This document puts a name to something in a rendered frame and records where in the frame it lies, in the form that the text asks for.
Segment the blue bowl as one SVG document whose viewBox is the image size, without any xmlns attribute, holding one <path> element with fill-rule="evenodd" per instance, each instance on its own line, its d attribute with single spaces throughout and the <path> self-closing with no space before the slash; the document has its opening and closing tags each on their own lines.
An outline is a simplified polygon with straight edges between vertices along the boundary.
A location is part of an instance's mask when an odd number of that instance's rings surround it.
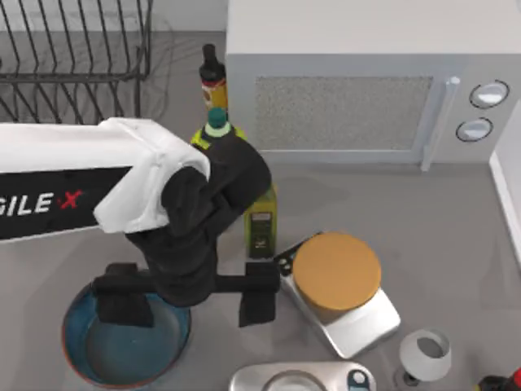
<svg viewBox="0 0 521 391">
<path fill-rule="evenodd" d="M 190 339 L 191 312 L 148 294 L 155 325 L 99 321 L 89 285 L 72 300 L 61 326 L 68 365 L 84 381 L 105 389 L 142 389 L 172 370 Z"/>
</svg>

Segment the green oil bottle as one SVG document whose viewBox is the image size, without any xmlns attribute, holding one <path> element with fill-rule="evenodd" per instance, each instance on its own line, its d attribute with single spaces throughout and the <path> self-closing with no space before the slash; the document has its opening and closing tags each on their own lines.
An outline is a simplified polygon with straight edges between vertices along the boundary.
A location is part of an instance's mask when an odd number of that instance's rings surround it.
<svg viewBox="0 0 521 391">
<path fill-rule="evenodd" d="M 210 108 L 207 123 L 197 130 L 190 143 L 206 150 L 225 136 L 247 140 L 246 134 L 228 121 L 224 108 Z M 275 254 L 278 229 L 278 204 L 274 185 L 243 215 L 247 255 L 253 259 L 270 258 Z"/>
</svg>

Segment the orange-brown round block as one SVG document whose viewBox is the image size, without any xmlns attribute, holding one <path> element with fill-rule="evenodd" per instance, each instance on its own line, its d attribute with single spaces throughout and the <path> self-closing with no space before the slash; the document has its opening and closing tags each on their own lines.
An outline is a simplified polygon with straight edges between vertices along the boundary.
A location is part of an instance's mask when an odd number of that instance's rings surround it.
<svg viewBox="0 0 521 391">
<path fill-rule="evenodd" d="M 365 241 L 331 231 L 300 246 L 292 276 L 304 303 L 328 324 L 373 298 L 380 288 L 382 267 Z"/>
</svg>

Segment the silver kitchen scale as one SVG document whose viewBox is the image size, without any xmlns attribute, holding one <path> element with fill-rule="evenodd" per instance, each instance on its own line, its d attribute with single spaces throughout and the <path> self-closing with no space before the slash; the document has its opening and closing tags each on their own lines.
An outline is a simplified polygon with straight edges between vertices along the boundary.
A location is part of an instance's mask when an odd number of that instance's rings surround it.
<svg viewBox="0 0 521 391">
<path fill-rule="evenodd" d="M 300 246 L 313 236 L 326 232 L 318 232 L 292 247 L 277 254 L 273 261 L 278 266 L 281 275 L 282 289 L 293 300 L 296 307 L 302 312 L 316 333 L 342 359 L 349 359 L 382 339 L 391 335 L 401 324 L 401 317 L 382 289 L 382 280 L 379 290 L 363 306 L 349 311 L 346 315 L 333 323 L 325 324 L 304 303 L 298 293 L 292 276 L 293 259 Z"/>
</svg>

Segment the dark bottle with yellow label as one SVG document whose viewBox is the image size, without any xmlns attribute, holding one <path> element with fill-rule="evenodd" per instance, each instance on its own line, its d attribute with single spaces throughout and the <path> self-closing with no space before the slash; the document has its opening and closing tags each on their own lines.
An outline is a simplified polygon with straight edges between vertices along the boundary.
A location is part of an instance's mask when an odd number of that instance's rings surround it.
<svg viewBox="0 0 521 391">
<path fill-rule="evenodd" d="M 217 58 L 212 43 L 202 47 L 203 63 L 199 66 L 199 78 L 207 109 L 222 108 L 228 112 L 228 92 L 225 65 Z"/>
</svg>

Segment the microwave oven door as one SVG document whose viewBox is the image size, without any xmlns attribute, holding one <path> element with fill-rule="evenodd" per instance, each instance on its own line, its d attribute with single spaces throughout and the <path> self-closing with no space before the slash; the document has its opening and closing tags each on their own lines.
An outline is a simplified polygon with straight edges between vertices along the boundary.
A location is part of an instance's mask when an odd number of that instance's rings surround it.
<svg viewBox="0 0 521 391">
<path fill-rule="evenodd" d="M 229 54 L 232 121 L 273 162 L 417 164 L 459 55 Z"/>
</svg>

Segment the red and black bottle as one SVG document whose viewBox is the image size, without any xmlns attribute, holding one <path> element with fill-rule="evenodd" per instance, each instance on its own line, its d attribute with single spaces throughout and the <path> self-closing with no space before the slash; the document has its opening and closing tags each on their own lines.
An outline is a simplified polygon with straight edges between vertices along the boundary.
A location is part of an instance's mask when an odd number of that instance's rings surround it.
<svg viewBox="0 0 521 391">
<path fill-rule="evenodd" d="M 521 391 L 521 367 L 510 376 L 485 376 L 475 386 L 474 391 Z"/>
</svg>

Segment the small round microwave knob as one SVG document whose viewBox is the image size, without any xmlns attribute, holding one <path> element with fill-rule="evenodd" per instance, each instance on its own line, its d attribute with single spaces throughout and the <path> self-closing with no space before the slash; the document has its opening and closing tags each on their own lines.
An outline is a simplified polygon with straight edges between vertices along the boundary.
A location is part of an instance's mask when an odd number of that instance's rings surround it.
<svg viewBox="0 0 521 391">
<path fill-rule="evenodd" d="M 464 143 L 477 143 L 493 131 L 493 123 L 484 117 L 462 122 L 455 130 L 457 139 Z"/>
</svg>

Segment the pale microwave oven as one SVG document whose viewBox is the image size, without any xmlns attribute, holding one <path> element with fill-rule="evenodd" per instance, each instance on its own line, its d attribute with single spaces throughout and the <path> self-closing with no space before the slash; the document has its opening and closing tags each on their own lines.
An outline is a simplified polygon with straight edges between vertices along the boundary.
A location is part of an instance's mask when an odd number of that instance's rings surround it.
<svg viewBox="0 0 521 391">
<path fill-rule="evenodd" d="M 461 84 L 433 164 L 485 164 L 521 100 L 521 0 L 229 0 L 229 54 L 459 55 Z M 471 105 L 471 91 L 500 80 L 508 98 Z M 457 139 L 464 121 L 494 129 L 477 143 Z"/>
</svg>

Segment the large round microwave knob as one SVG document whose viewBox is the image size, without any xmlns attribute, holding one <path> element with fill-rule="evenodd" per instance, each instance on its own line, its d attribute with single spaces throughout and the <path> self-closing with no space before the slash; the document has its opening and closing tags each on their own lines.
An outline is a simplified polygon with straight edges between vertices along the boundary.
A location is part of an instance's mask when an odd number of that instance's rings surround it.
<svg viewBox="0 0 521 391">
<path fill-rule="evenodd" d="M 503 81 L 495 80 L 476 86 L 470 93 L 470 103 L 479 109 L 494 108 L 504 102 L 510 94 L 510 87 Z"/>
</svg>

